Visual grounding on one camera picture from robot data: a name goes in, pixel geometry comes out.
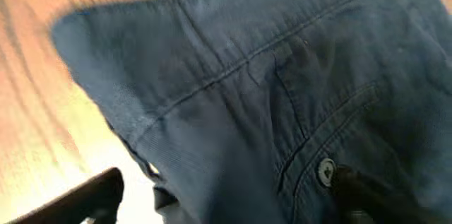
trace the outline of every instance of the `wooden floor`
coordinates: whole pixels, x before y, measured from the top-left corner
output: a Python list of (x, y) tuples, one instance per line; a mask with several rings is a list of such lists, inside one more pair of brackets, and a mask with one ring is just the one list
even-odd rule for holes
[(55, 18), (107, 1), (0, 0), (0, 223), (113, 166), (126, 184), (119, 222), (161, 222), (152, 184), (49, 41)]

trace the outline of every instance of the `denim-like fabric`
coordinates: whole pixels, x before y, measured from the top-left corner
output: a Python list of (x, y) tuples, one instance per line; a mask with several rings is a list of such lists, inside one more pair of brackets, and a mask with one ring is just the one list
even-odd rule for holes
[(72, 13), (53, 39), (168, 223), (334, 223), (324, 158), (452, 217), (439, 0), (146, 0)]

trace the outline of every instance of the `metal button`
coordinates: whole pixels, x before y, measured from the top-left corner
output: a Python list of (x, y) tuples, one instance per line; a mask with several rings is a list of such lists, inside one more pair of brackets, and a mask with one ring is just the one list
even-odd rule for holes
[(317, 170), (317, 175), (319, 176), (320, 182), (325, 187), (331, 187), (331, 180), (333, 178), (335, 169), (336, 164), (329, 158), (325, 158), (320, 162), (319, 169)]

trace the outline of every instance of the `blue fabric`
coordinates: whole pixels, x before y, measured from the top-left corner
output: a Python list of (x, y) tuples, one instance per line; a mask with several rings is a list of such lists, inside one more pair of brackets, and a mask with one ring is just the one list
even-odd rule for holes
[(452, 217), (440, 0), (142, 0), (52, 35), (168, 223), (334, 223), (324, 158)]

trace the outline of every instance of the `blue pants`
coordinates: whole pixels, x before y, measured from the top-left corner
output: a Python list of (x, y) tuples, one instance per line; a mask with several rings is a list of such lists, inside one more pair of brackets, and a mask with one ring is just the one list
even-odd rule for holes
[(440, 0), (134, 1), (53, 40), (168, 223), (334, 223), (324, 160), (452, 218)]

